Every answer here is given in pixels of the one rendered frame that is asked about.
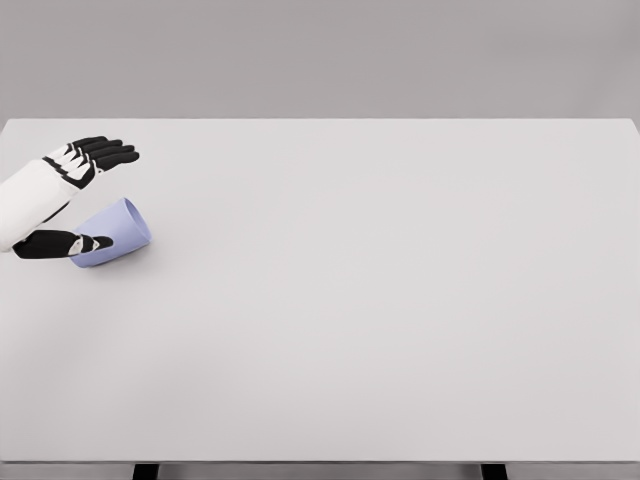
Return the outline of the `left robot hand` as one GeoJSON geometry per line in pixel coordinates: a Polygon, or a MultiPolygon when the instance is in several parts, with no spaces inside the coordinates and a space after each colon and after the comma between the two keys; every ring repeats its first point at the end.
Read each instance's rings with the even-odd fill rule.
{"type": "Polygon", "coordinates": [[[105,136],[71,141],[29,161],[0,183],[0,252],[21,259],[71,258],[114,245],[107,235],[44,229],[96,178],[137,161],[139,152],[105,136]]]}

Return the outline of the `lavender plastic cup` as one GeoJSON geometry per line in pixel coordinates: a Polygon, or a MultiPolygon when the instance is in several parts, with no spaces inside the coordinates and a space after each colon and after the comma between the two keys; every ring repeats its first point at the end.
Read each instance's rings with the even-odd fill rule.
{"type": "Polygon", "coordinates": [[[110,247],[71,257],[70,260],[80,268],[118,259],[148,245],[152,240],[146,221],[127,198],[103,208],[80,224],[76,232],[93,238],[107,236],[113,240],[110,247]]]}

